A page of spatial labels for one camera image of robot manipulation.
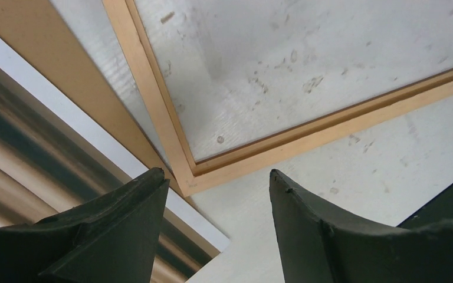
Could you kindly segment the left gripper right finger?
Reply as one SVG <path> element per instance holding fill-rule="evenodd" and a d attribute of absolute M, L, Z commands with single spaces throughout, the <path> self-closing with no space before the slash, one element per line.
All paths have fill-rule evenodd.
<path fill-rule="evenodd" d="M 355 215 L 270 172 L 285 282 L 453 282 L 453 219 L 404 229 Z"/>

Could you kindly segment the clear acrylic sheet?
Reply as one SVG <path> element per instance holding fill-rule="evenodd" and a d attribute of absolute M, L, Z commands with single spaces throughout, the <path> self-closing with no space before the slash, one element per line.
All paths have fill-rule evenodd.
<path fill-rule="evenodd" d="M 194 161 L 453 68 L 453 1 L 137 1 Z"/>

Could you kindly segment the wooden picture frame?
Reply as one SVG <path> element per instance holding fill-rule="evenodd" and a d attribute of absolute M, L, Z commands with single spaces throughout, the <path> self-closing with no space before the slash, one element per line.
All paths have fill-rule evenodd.
<path fill-rule="evenodd" d="M 193 159 L 134 1 L 104 1 L 183 196 L 221 185 L 453 95 L 453 68 L 201 162 Z"/>

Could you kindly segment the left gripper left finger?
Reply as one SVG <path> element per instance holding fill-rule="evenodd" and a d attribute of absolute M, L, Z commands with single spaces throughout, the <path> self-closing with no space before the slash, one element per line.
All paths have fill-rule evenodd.
<path fill-rule="evenodd" d="M 169 180 L 152 168 L 29 225 L 0 228 L 0 282 L 149 282 Z"/>

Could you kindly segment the brown backing board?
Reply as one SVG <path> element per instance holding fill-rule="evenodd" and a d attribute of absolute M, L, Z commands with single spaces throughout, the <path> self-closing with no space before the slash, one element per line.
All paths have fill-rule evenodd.
<path fill-rule="evenodd" d="M 166 166 L 49 1 L 0 1 L 0 69 L 102 157 L 118 179 Z"/>

